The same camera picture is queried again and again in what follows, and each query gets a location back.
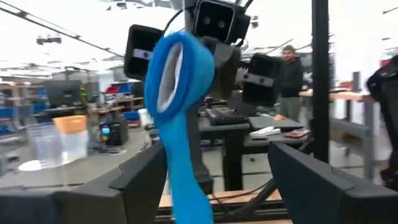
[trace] ceiling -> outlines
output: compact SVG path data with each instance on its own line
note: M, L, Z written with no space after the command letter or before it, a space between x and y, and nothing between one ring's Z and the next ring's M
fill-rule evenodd
M130 1L143 6L152 5L148 0ZM109 47L121 54L126 47L127 31L130 25L142 24L163 29L175 13L173 9L164 7L138 9L132 3L128 3L129 1L127 1L129 6L127 10L111 11L106 11L106 8L114 2L99 0L8 0L6 2L46 19L64 28L66 32L76 33L93 44ZM379 2L382 3L384 10L398 6L396 0L380 0ZM167 1L156 0L156 4L168 6ZM330 8L330 17L333 20L336 15L339 15L339 11L332 6ZM252 46L265 48L279 46L293 39L289 44L300 48L311 42L311 0L255 0L248 9L248 14L259 16L259 27L250 30L247 36ZM398 30L391 29L389 26L389 21L397 19L398 10L383 16L385 49L394 49L398 46ZM183 17L181 16L170 28L179 30L182 26ZM336 24L331 25L331 33L335 26ZM30 63L62 67L71 63L96 61L91 63L90 69L102 69L106 66L99 66L99 62L113 56L68 37L62 37L62 44L37 45L35 40L38 35L47 35L51 32L4 12L0 12L0 32L2 33L0 35L0 68L26 67L26 64Z

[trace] computer tower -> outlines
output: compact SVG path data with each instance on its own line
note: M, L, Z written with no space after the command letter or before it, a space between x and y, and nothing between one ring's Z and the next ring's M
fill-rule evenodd
M109 129L107 146L122 146L129 140L128 123L124 118L105 122L99 126L100 130Z

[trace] workbench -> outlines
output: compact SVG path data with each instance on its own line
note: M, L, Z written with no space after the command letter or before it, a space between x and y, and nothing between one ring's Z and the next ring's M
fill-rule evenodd
M268 136L267 139L252 140L248 136L253 131L249 123L212 126L206 117L199 118L198 121L201 139L224 140L222 164L225 190L243 189L243 155L267 153L271 141L281 142L297 149L307 138L304 136L299 139L290 139L285 138L281 133Z
M236 191L225 191L225 192L215 192L214 196L216 198L223 198L223 197L232 197L229 199L221 199L221 201L223 203L233 203L236 205L239 204L243 204L243 203L247 203L249 202L252 198L254 198L255 196L257 196L257 192L253 192L251 194L247 194L247 195L243 195L243 196L238 196L238 195L242 195L242 194L246 194L249 193L250 190L236 190ZM212 195L209 195L208 198L210 199L210 203L213 205L217 205L218 202L216 200L211 200L213 198ZM281 201L282 198L280 197L280 194L278 192L278 190L276 190L274 193L271 194L271 196L269 198L267 198L266 202L269 202L270 204L268 206L273 206L272 202L278 203L278 202L282 202ZM170 195L163 195L162 198L160 199L160 203L159 203L159 210L158 210L158 215L162 215L162 210L166 209L166 208L170 208L172 206L172 202L171 202L171 196ZM290 220L272 220L272 221L260 221L260 222L239 222L235 224L243 224L243 223L247 223L247 224L293 224L292 221Z
M305 107L307 108L307 118L312 117L312 90L300 92L303 97ZM355 147L346 145L349 152L353 152L364 159L364 178L373 180L375 165L375 150L374 150L374 104L375 101L369 93L343 91L339 93L330 93L331 100L345 100L346 102L346 116L343 119L330 118L330 128L343 131L357 138L362 139L362 147ZM363 124L351 122L351 104L353 101L363 103L364 121Z

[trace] table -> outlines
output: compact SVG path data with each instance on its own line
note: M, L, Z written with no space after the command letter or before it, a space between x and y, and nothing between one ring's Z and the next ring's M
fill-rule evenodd
M119 155L92 154L86 159L73 161L61 168L44 169L38 171L20 171L18 174L8 173L0 178L0 188L23 185L27 189L56 189L62 188L64 181L70 187L83 185L126 162L134 157L145 144L144 131L134 131L130 133L130 140L134 144L126 147L126 152ZM25 163L32 160L32 149L30 147L20 147L10 153L10 156L19 156L21 162Z
M300 96L304 97L307 109L312 107L311 97L312 90L300 92ZM330 118L330 126L333 129L339 129L352 136L356 136L363 140L362 148L349 146L356 154L364 158L364 177L373 180L373 166L375 163L374 155L374 99L368 93L356 92L339 92L330 93L332 100L346 100L346 117L344 119ZM363 102L364 122L356 124L351 122L351 102Z
M98 109L90 109L88 111L89 114L107 114L111 112L121 111L123 106L114 106L110 108L98 108Z
M130 108L132 110L138 110L143 108L143 101L144 97L124 97L115 99L116 105L122 104L126 108Z
M275 134L269 136L267 140L252 140L248 136L252 131L250 124L212 126L205 117L199 118L199 130L201 139L224 139L223 177L224 189L227 191L243 189L243 155L267 153L270 141L279 141L299 148L306 139L306 137L289 139L285 138L283 134Z
M246 192L249 192L250 190L237 190L237 191L226 191L226 192L215 192L215 197L221 198L221 197L233 197L234 195L241 195L245 194ZM250 201L250 199L254 198L257 195L257 193L252 193L249 195L244 195L240 197L235 197L235 198L229 198L225 200L221 200L224 203L246 203ZM267 201L273 201L273 200L282 200L280 197L280 194L278 190L276 190L272 195L267 198ZM218 202L216 200L211 200L210 203L217 204ZM159 208L170 208L171 207L171 196L170 195L163 195L162 198L160 199L159 203ZM273 221L262 221L262 222L244 222L247 224L292 224L292 221L290 220L273 220Z
M245 194L247 192L250 192L250 190L215 192L214 195L218 198L233 197L235 195L241 195L241 194ZM254 192L249 195L244 195L244 196L235 197L235 198L229 198L229 199L225 199L225 200L221 200L221 201L225 202L225 203L246 203L246 202L250 201L252 198L254 198L255 196L257 196L257 193ZM272 195L269 198L267 198L267 200L282 200L282 198L280 197L278 190L276 190L274 193L272 193ZM216 200L211 200L210 203L217 204L218 202ZM171 207L171 206L172 206L171 195L163 195L159 202L159 208Z

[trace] black metal frame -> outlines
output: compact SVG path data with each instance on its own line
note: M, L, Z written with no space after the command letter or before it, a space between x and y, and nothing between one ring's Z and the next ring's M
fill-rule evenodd
M312 0L313 134L314 157L329 163L329 9L328 0ZM223 211L243 208L247 203L213 205L215 223L289 219L281 200L265 201L246 217L226 216ZM174 223L171 208L159 208L156 223Z
M329 1L312 0L314 157L329 163Z

